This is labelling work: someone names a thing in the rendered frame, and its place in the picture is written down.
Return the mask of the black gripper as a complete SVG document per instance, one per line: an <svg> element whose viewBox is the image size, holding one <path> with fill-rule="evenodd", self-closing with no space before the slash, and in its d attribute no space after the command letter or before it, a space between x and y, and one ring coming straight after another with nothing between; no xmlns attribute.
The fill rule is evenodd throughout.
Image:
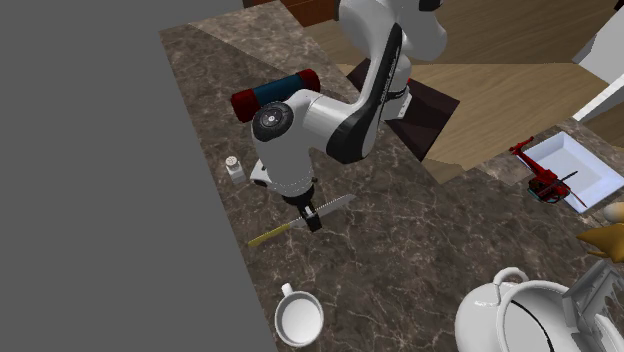
<svg viewBox="0 0 624 352"><path fill-rule="evenodd" d="M301 218L307 224L311 232L316 232L322 228L320 216L312 203L314 192L314 188L309 188L306 192L298 196L282 197L287 204L295 206L298 209Z"/></svg>

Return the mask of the white salt shaker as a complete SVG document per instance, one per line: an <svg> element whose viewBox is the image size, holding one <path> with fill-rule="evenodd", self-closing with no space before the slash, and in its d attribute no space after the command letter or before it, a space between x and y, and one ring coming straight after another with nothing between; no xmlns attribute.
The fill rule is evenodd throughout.
<svg viewBox="0 0 624 352"><path fill-rule="evenodd" d="M236 156L228 156L225 159L225 167L234 184L238 184L246 180L245 172Z"/></svg>

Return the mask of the white mug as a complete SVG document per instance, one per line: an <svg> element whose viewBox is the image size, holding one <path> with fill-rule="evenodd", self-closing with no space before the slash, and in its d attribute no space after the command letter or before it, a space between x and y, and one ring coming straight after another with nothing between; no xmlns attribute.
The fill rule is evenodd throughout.
<svg viewBox="0 0 624 352"><path fill-rule="evenodd" d="M294 290L290 283L281 286L274 326L278 337L288 346L302 348L311 345L321 334L324 311L320 301L307 291Z"/></svg>

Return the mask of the red and blue cylinder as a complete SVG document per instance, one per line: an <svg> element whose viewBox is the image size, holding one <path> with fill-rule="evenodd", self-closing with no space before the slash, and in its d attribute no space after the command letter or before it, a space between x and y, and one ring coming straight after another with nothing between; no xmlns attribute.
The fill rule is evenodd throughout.
<svg viewBox="0 0 624 352"><path fill-rule="evenodd" d="M237 119L247 123L253 119L257 111L269 103L286 101L298 90L319 92L320 88L320 79L316 72L305 69L261 86L234 93L230 102Z"/></svg>

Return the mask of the dark robot stand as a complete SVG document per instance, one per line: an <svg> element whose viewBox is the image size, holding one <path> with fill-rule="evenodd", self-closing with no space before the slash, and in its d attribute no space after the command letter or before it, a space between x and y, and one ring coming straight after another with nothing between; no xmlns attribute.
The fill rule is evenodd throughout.
<svg viewBox="0 0 624 352"><path fill-rule="evenodd" d="M411 67L397 64L376 131L385 123L422 162L460 101L409 78Z"/></svg>

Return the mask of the white teapot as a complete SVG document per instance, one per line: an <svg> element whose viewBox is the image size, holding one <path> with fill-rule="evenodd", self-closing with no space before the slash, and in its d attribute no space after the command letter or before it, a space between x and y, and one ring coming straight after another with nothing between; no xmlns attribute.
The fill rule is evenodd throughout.
<svg viewBox="0 0 624 352"><path fill-rule="evenodd" d="M581 352L564 318L567 288L516 267L470 291L455 318L459 352Z"/></svg>

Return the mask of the brown wooden cabinet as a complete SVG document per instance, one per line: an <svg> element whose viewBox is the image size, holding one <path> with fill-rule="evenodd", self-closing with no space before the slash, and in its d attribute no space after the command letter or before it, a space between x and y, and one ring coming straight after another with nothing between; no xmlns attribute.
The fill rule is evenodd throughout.
<svg viewBox="0 0 624 352"><path fill-rule="evenodd" d="M248 8L273 1L281 2L303 27L309 27L336 20L341 0L242 0L242 3Z"/></svg>

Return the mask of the red toy helicopter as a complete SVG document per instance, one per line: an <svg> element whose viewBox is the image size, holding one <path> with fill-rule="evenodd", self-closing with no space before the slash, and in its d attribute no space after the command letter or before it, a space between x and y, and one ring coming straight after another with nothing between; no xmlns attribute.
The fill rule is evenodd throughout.
<svg viewBox="0 0 624 352"><path fill-rule="evenodd" d="M523 148L533 140L534 137L531 136L527 140L509 148L509 152L517 156L534 174L534 177L528 181L528 193L538 201L548 204L558 203L567 196L573 195L585 206L585 203L572 191L571 187L565 183L567 179L575 176L577 171L573 171L569 175L559 178L552 170L542 167L523 150Z"/></svg>

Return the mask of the white square plate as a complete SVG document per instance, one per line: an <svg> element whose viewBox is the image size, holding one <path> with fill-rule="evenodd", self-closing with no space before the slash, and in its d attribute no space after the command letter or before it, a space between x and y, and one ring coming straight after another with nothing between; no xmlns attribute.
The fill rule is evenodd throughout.
<svg viewBox="0 0 624 352"><path fill-rule="evenodd" d="M560 179L576 171L565 183L584 202L569 195L564 200L584 213L624 187L624 174L615 171L565 132L559 132L524 150L524 153Z"/></svg>

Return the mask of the white ornate rack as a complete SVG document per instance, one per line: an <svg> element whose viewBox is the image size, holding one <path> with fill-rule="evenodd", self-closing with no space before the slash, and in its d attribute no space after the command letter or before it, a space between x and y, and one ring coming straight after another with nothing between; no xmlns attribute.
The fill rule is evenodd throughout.
<svg viewBox="0 0 624 352"><path fill-rule="evenodd" d="M624 278L606 260L596 262L562 296L566 325L580 352L624 352L624 337L615 326L606 298L617 300Z"/></svg>

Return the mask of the golden yellow figure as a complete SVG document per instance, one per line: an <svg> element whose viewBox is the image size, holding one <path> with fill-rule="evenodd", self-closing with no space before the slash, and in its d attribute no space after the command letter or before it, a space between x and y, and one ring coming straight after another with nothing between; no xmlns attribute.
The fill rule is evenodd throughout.
<svg viewBox="0 0 624 352"><path fill-rule="evenodd" d="M598 251L589 251L589 254L610 258L614 263L624 263L624 224L594 228L576 238L598 248Z"/></svg>

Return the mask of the pale egg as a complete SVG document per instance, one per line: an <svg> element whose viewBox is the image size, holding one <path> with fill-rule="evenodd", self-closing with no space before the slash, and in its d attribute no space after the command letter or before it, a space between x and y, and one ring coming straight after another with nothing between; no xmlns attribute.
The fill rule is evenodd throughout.
<svg viewBox="0 0 624 352"><path fill-rule="evenodd" d="M604 218L611 223L624 223L624 202L615 202L603 209Z"/></svg>

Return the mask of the white furniture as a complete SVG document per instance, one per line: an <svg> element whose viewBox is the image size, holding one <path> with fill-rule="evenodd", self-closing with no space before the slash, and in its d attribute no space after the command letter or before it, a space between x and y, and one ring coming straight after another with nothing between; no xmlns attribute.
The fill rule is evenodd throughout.
<svg viewBox="0 0 624 352"><path fill-rule="evenodd" d="M614 14L573 57L573 62L607 83L573 118L587 122L624 102L624 12Z"/></svg>

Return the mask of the yellow-handled serrated knife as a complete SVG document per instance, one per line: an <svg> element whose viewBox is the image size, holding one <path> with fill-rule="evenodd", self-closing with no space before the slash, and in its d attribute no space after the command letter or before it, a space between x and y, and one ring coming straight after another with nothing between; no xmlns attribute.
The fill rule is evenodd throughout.
<svg viewBox="0 0 624 352"><path fill-rule="evenodd" d="M346 206L350 201L354 200L355 198L356 196L354 194L346 194L316 208L316 211L318 212L320 219L321 219L323 216L330 214L331 212L339 209L340 207ZM263 242L265 242L266 240L273 238L289 229L303 228L303 227L308 227L308 226L300 216L288 223L282 224L279 227L248 241L247 245L249 247L257 247Z"/></svg>

